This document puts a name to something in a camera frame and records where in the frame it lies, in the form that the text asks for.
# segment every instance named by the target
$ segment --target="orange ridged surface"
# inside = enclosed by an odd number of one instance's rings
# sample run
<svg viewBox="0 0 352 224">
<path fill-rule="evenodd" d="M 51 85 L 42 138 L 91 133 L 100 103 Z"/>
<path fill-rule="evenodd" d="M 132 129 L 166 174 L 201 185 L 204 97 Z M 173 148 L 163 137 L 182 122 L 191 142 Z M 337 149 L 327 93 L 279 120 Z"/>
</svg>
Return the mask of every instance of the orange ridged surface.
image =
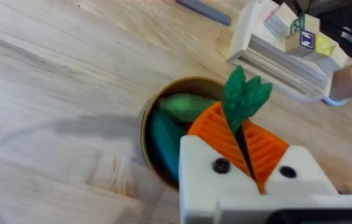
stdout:
<svg viewBox="0 0 352 224">
<path fill-rule="evenodd" d="M 249 121 L 243 123 L 243 129 L 255 180 L 259 190 L 264 192 L 267 178 L 289 145 L 268 130 Z"/>
<path fill-rule="evenodd" d="M 245 159 L 221 109 L 220 102 L 206 109 L 187 133 L 200 137 L 232 164 L 251 176 Z"/>
<path fill-rule="evenodd" d="M 243 123 L 243 130 L 254 179 L 260 192 L 264 193 L 267 178 L 289 145 L 249 121 Z M 220 102 L 206 109 L 195 120 L 187 134 L 200 137 L 246 175 L 251 176 L 248 165 L 227 124 Z"/>
</svg>

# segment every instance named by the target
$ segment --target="yellow sticker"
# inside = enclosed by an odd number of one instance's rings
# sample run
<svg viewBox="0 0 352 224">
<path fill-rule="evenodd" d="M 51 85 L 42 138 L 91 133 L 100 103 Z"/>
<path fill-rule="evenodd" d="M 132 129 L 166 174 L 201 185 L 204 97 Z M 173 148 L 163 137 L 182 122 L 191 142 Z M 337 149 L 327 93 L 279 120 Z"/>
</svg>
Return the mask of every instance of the yellow sticker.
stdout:
<svg viewBox="0 0 352 224">
<path fill-rule="evenodd" d="M 315 36 L 315 51 L 317 53 L 331 56 L 334 48 L 335 45 L 329 37 L 321 34 Z"/>
</svg>

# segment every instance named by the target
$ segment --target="green carrot leaves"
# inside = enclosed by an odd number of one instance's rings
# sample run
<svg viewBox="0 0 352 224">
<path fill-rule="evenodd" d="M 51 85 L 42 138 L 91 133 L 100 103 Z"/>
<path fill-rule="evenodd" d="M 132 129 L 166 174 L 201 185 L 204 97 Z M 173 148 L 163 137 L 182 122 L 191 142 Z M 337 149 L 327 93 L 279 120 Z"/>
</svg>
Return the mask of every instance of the green carrot leaves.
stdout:
<svg viewBox="0 0 352 224">
<path fill-rule="evenodd" d="M 260 77 L 247 83 L 241 66 L 237 66 L 228 78 L 221 102 L 230 129 L 235 133 L 244 119 L 253 116 L 269 99 L 272 84 L 261 84 Z"/>
</svg>

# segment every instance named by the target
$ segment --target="screw hole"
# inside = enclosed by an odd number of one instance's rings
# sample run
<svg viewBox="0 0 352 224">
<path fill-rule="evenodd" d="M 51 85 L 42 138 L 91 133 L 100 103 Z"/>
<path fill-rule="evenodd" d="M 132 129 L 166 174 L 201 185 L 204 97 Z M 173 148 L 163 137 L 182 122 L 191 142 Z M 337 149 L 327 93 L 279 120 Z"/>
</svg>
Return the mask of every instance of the screw hole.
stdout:
<svg viewBox="0 0 352 224">
<path fill-rule="evenodd" d="M 282 166 L 282 167 L 280 167 L 279 171 L 286 178 L 293 179 L 293 178 L 297 177 L 296 171 L 292 167 Z"/>
<path fill-rule="evenodd" d="M 225 158 L 218 158 L 212 163 L 212 169 L 218 174 L 227 174 L 230 171 L 230 162 Z"/>
</svg>

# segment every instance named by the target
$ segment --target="blue sticker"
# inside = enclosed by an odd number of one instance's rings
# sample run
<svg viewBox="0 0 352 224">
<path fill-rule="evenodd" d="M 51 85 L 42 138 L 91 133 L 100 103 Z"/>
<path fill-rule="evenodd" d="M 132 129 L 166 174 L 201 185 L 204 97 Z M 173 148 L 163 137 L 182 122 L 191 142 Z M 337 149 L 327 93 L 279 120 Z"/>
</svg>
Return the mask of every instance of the blue sticker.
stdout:
<svg viewBox="0 0 352 224">
<path fill-rule="evenodd" d="M 311 32 L 305 30 L 300 31 L 300 45 L 308 49 L 314 50 L 314 39 L 315 36 Z"/>
</svg>

